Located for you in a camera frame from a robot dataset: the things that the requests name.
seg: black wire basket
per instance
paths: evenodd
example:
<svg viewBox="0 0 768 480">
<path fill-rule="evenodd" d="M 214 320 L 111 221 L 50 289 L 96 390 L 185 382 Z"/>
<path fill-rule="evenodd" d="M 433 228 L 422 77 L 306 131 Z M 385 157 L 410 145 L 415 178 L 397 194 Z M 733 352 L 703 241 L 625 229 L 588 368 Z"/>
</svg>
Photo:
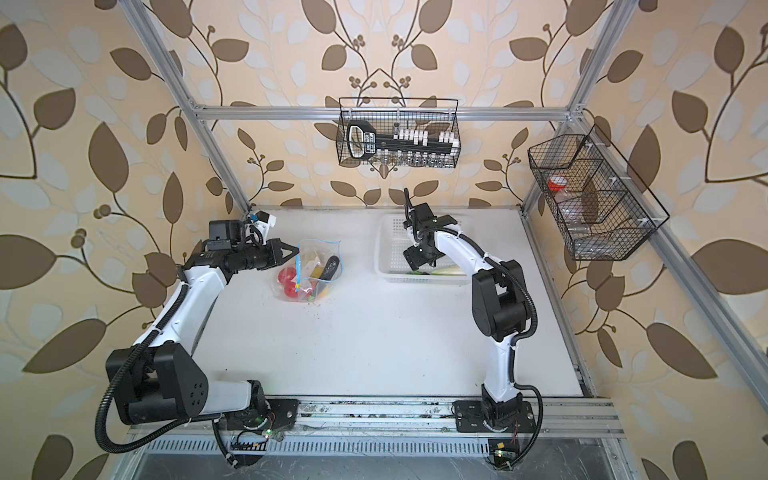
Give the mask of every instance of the black wire basket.
<svg viewBox="0 0 768 480">
<path fill-rule="evenodd" d="M 594 130 L 534 145 L 528 149 L 529 164 L 574 260 L 626 260 L 669 220 L 669 212 L 621 152 L 627 172 L 608 163 L 601 147 L 610 145 Z M 643 207 L 630 183 L 642 195 L 650 194 L 660 209 Z"/>
<path fill-rule="evenodd" d="M 462 143 L 458 100 L 342 97 L 336 152 L 343 167 L 455 168 Z"/>
</svg>

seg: white table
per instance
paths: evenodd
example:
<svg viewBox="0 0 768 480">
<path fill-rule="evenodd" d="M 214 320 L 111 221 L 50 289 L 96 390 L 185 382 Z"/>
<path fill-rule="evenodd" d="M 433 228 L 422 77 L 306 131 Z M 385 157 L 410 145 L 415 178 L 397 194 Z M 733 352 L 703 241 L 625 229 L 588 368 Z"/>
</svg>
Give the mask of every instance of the white table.
<svg viewBox="0 0 768 480">
<path fill-rule="evenodd" d="M 341 240 L 343 275 L 318 305 L 275 299 L 275 270 L 234 276 L 194 352 L 209 379 L 256 379 L 282 396 L 479 396 L 488 338 L 472 319 L 471 284 L 388 283 L 374 272 L 379 220 L 397 210 L 269 212 L 270 238 Z M 519 343 L 517 380 L 544 396 L 581 396 L 518 212 L 435 213 L 471 217 L 480 247 L 523 267 L 539 326 Z"/>
</svg>

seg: black mounting plate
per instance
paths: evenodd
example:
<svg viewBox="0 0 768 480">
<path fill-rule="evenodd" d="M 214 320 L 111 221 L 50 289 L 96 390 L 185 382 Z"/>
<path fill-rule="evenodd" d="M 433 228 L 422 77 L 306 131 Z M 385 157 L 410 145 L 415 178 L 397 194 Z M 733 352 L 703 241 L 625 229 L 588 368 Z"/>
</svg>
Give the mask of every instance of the black mounting plate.
<svg viewBox="0 0 768 480">
<path fill-rule="evenodd" d="M 512 433 L 515 430 L 515 422 L 519 425 L 518 433 L 533 433 L 536 424 L 533 421 L 533 409 L 531 404 L 523 402 L 524 409 L 512 417 L 511 428 L 504 433 Z M 453 402 L 453 413 L 456 417 L 456 430 L 461 433 L 489 433 L 493 432 L 483 424 L 482 408 L 479 400 L 456 400 Z"/>
<path fill-rule="evenodd" d="M 275 414 L 275 419 L 272 425 L 267 423 L 264 426 L 265 429 L 280 429 L 296 423 L 299 400 L 269 399 L 269 402 L 272 413 Z M 245 430 L 246 426 L 249 429 L 252 429 L 253 427 L 257 427 L 260 423 L 255 423 L 256 418 L 259 416 L 259 413 L 255 409 L 240 410 L 239 412 L 225 413 L 224 415 L 227 418 L 227 430 Z"/>
</svg>

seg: black rack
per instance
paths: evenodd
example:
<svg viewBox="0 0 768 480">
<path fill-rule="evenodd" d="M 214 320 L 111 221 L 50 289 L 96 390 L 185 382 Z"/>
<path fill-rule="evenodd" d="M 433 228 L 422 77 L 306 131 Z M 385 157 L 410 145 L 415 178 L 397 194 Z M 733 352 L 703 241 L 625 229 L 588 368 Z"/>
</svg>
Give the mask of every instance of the black rack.
<svg viewBox="0 0 768 480">
<path fill-rule="evenodd" d="M 608 163 L 598 147 L 606 136 L 594 129 L 534 145 L 529 164 L 574 260 L 626 260 L 670 215 L 621 152 L 626 173 Z M 644 208 L 630 182 L 663 213 Z"/>
<path fill-rule="evenodd" d="M 342 97 L 339 164 L 454 168 L 462 149 L 457 110 L 449 98 Z"/>
</svg>

